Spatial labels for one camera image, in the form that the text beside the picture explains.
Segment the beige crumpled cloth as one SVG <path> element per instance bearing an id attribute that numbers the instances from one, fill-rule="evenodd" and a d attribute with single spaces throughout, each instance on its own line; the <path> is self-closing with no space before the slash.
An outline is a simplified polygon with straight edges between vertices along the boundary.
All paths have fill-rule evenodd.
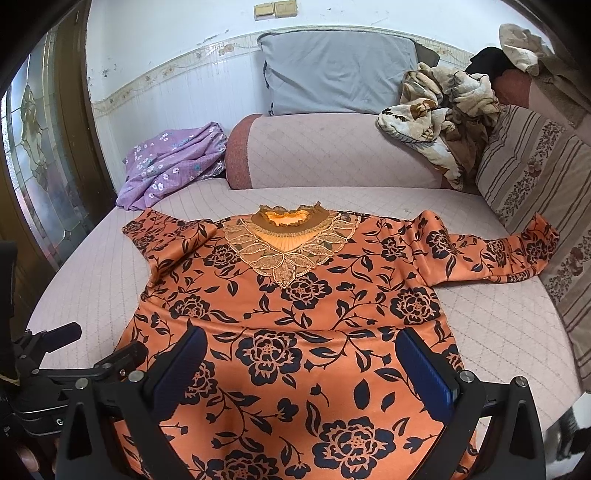
<path id="1" fill-rule="evenodd" d="M 511 63 L 530 77 L 568 125 L 580 127 L 590 115 L 590 80 L 582 71 L 554 53 L 540 36 L 518 25 L 502 24 L 499 41 Z"/>

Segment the purple floral cloth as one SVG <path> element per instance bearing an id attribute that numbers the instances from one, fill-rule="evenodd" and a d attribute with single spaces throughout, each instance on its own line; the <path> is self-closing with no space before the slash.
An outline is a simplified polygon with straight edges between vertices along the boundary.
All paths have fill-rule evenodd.
<path id="1" fill-rule="evenodd" d="M 165 130 L 138 143 L 123 159 L 125 180 L 116 206 L 144 210 L 195 181 L 218 176 L 224 170 L 226 144 L 228 137 L 215 122 Z"/>

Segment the grey pillow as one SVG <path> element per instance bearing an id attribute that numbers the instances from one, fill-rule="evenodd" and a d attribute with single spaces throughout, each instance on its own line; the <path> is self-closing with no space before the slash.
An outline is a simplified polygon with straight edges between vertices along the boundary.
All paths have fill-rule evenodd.
<path id="1" fill-rule="evenodd" d="M 266 33 L 257 44 L 272 116 L 378 114 L 399 103 L 407 72 L 440 60 L 412 39 L 368 31 Z"/>

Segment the pink quilted bolster cushion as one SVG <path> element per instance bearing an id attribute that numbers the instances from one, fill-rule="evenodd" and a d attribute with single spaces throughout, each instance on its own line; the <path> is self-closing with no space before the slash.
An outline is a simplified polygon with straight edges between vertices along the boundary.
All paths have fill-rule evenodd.
<path id="1" fill-rule="evenodd" d="M 370 114 L 249 115 L 231 131 L 224 161 L 233 189 L 448 186 Z"/>

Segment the orange black floral blouse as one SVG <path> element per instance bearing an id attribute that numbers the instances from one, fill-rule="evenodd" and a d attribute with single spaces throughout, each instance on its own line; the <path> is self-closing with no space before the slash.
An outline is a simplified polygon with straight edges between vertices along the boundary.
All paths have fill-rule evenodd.
<path id="1" fill-rule="evenodd" d="M 406 479 L 442 430 L 394 351 L 411 327 L 463 362 L 436 287 L 514 283 L 548 264 L 558 233 L 535 216 L 496 240 L 321 206 L 263 207 L 218 222 L 148 209 L 123 234 L 149 266 L 121 343 L 169 352 L 204 330 L 161 422 L 195 479 Z"/>

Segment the striped floral side cushion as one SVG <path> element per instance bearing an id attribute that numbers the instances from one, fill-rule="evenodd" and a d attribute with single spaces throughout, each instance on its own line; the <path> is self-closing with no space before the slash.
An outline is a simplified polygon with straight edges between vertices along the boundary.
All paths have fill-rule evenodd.
<path id="1" fill-rule="evenodd" d="M 510 233 L 541 214 L 560 238 L 541 280 L 590 388 L 590 148 L 575 133 L 515 105 L 502 108 L 476 177 L 478 190 Z"/>

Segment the beige wall switch plates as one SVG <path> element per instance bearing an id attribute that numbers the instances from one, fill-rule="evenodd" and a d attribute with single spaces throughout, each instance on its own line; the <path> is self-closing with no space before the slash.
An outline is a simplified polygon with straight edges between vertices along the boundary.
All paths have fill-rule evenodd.
<path id="1" fill-rule="evenodd" d="M 257 4 L 253 6 L 253 14 L 256 20 L 295 17 L 297 16 L 297 1 L 287 0 Z"/>

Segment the stained glass wooden door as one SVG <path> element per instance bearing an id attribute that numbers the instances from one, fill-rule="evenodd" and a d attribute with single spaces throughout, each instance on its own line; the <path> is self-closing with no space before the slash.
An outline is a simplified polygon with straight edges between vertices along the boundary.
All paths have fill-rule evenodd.
<path id="1" fill-rule="evenodd" d="M 1 237 L 17 245 L 13 333 L 114 205 L 87 88 L 88 1 L 4 1 Z"/>

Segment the black garment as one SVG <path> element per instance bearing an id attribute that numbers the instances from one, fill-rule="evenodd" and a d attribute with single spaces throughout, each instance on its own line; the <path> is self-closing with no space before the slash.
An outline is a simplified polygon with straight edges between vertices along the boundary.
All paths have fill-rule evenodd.
<path id="1" fill-rule="evenodd" d="M 468 74 L 486 74 L 491 82 L 500 78 L 508 70 L 516 70 L 502 49 L 486 47 L 470 59 L 465 72 Z"/>

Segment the cream brown floral blanket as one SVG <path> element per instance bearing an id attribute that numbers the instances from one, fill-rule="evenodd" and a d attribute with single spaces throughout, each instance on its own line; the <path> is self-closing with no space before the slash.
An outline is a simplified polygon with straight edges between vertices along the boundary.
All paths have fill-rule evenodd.
<path id="1" fill-rule="evenodd" d="M 500 115 L 488 75 L 421 62 L 405 73 L 399 103 L 384 109 L 376 124 L 424 156 L 453 189 L 474 192 Z"/>

